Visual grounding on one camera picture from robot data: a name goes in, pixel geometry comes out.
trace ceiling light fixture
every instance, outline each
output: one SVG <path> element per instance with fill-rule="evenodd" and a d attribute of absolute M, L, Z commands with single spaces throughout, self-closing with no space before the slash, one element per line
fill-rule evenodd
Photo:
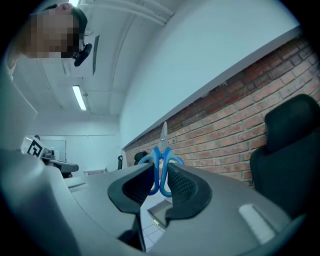
<path fill-rule="evenodd" d="M 79 4 L 79 0 L 69 0 L 68 2 L 70 4 L 72 4 L 73 6 L 78 6 L 78 4 Z"/>
<path fill-rule="evenodd" d="M 87 108 L 86 108 L 84 99 L 82 98 L 82 95 L 81 95 L 80 86 L 79 85 L 74 85 L 74 86 L 72 86 L 72 89 L 73 89 L 75 98 L 78 101 L 80 109 L 82 111 L 86 111 Z"/>

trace black chair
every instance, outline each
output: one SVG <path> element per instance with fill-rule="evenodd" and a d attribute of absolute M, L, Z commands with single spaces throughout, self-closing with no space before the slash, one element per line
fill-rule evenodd
<path fill-rule="evenodd" d="M 136 166 L 139 161 L 145 157 L 146 155 L 148 155 L 148 153 L 146 151 L 142 151 L 142 152 L 138 152 L 134 155 L 134 165 Z"/>
<path fill-rule="evenodd" d="M 261 193 L 293 219 L 306 213 L 320 170 L 320 107 L 300 94 L 265 116 L 266 145 L 250 158 Z"/>

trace scissors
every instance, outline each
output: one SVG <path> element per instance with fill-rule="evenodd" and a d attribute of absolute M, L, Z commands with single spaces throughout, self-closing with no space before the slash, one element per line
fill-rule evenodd
<path fill-rule="evenodd" d="M 162 175 L 161 181 L 159 185 L 159 161 L 163 159 L 163 167 L 162 167 Z M 184 162 L 177 157 L 172 151 L 171 148 L 168 147 L 168 126 L 167 122 L 165 121 L 162 127 L 161 135 L 160 135 L 160 142 L 158 146 L 155 146 L 152 152 L 146 156 L 144 156 L 138 163 L 143 164 L 148 160 L 153 160 L 154 162 L 154 188 L 150 190 L 149 196 L 154 195 L 155 193 L 160 190 L 161 194 L 167 198 L 171 198 L 171 192 L 166 191 L 165 189 L 165 182 L 167 177 L 167 167 L 170 160 L 175 160 L 179 164 L 184 165 Z"/>

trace blue scissors handle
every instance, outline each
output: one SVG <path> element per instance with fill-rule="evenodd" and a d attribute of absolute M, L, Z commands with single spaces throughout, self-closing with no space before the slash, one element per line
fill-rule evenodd
<path fill-rule="evenodd" d="M 163 157 L 163 167 L 162 167 L 162 175 L 161 175 L 161 182 L 160 182 L 160 192 L 165 197 L 171 198 L 172 197 L 171 192 L 168 192 L 165 189 L 166 177 L 168 172 L 168 163 L 170 160 L 175 160 L 179 164 L 183 165 L 184 162 L 171 151 L 170 147 L 167 147 L 165 149 L 165 151 L 162 154 L 162 157 Z"/>
<path fill-rule="evenodd" d="M 161 175 L 161 181 L 159 185 L 159 162 L 160 159 L 163 159 L 163 167 L 162 167 L 162 175 Z M 167 171 L 168 171 L 168 163 L 170 160 L 175 160 L 179 164 L 183 165 L 184 162 L 171 151 L 170 147 L 167 147 L 163 153 L 160 152 L 159 148 L 156 146 L 153 151 L 144 156 L 138 163 L 143 164 L 148 160 L 152 160 L 154 162 L 154 188 L 150 190 L 149 196 L 154 195 L 158 192 L 160 189 L 160 192 L 165 197 L 171 198 L 172 194 L 171 192 L 166 191 L 165 189 L 165 183 L 166 183 L 166 177 L 167 177 Z"/>
<path fill-rule="evenodd" d="M 162 154 L 160 149 L 156 146 L 150 154 L 144 156 L 138 163 L 138 165 L 143 164 L 148 160 L 152 160 L 154 162 L 154 188 L 150 190 L 148 194 L 149 196 L 154 195 L 159 190 L 159 161 L 161 158 Z"/>

